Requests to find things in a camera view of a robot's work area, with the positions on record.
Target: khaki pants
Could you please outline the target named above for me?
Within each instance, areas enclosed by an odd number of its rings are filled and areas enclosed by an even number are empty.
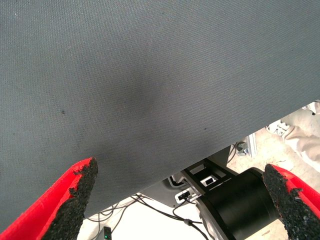
[[[315,101],[306,109],[320,114],[320,102]],[[288,144],[302,159],[320,173],[320,138],[307,134],[298,126],[290,126],[282,136],[284,142]]]

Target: concrete floor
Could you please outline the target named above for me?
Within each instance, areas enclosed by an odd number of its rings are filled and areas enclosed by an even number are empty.
[[[320,137],[320,115],[312,116],[309,111],[299,109],[282,119],[289,125],[300,126],[307,133]],[[264,170],[268,163],[278,165],[290,170],[295,175],[308,183],[315,190],[320,192],[320,173],[306,164],[289,146],[285,145],[282,138],[272,135],[265,128],[256,132],[257,156],[235,156],[228,167],[238,173],[244,170],[256,167]],[[167,213],[172,212],[169,208],[159,202],[147,200],[149,204]],[[198,220],[196,208],[188,204],[181,207],[178,211],[185,218]],[[121,212],[115,212],[113,217],[101,224],[113,227]],[[85,220],[81,227],[78,240],[90,240],[98,232],[98,225],[95,222]],[[114,240],[177,240],[177,239],[202,239],[202,236],[193,228],[182,222],[172,220],[163,216],[152,209],[149,209],[139,203],[130,206],[118,225],[116,231],[112,234]],[[288,235],[283,224],[276,220],[256,232],[248,240],[286,240]]]

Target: shoe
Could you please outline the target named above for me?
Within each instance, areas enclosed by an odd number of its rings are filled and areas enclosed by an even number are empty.
[[[312,115],[320,114],[320,100],[316,100],[307,106],[302,107],[303,110],[311,111]]]
[[[289,129],[289,125],[285,122],[282,122],[281,120],[275,121],[268,126],[266,126],[266,130],[271,134],[276,134],[278,136],[283,136],[286,131]]]

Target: gray mesh fabric panel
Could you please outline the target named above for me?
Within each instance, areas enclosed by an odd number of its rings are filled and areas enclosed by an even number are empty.
[[[94,156],[91,215],[320,98],[320,2],[0,2],[0,231]]]

